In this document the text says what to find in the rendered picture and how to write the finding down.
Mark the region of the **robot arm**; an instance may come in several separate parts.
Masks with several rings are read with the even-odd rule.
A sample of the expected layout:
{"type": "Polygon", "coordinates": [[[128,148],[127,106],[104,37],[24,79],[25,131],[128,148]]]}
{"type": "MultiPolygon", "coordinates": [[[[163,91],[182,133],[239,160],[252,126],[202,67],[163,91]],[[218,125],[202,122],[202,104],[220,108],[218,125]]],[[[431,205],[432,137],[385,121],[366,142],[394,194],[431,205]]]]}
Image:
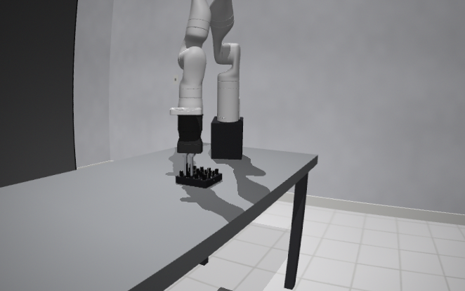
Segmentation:
{"type": "Polygon", "coordinates": [[[207,40],[211,26],[216,63],[232,65],[217,77],[219,122],[236,122],[240,119],[240,45],[221,43],[233,24],[232,0],[213,0],[210,6],[207,0],[192,0],[185,37],[178,53],[178,64],[183,69],[179,98],[202,98],[207,63],[202,44],[207,40]]]}

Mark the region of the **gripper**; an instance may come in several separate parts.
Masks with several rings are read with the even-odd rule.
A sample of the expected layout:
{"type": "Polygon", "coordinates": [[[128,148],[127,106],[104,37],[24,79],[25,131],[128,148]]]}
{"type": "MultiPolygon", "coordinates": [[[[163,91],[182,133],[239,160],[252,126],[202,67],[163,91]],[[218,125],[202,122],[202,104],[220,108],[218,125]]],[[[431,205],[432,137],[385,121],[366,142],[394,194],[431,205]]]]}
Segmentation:
{"type": "Polygon", "coordinates": [[[188,175],[188,154],[190,153],[190,176],[193,175],[193,157],[203,151],[202,98],[179,98],[178,107],[170,109],[170,115],[178,115],[177,153],[183,153],[184,176],[188,175]]]}

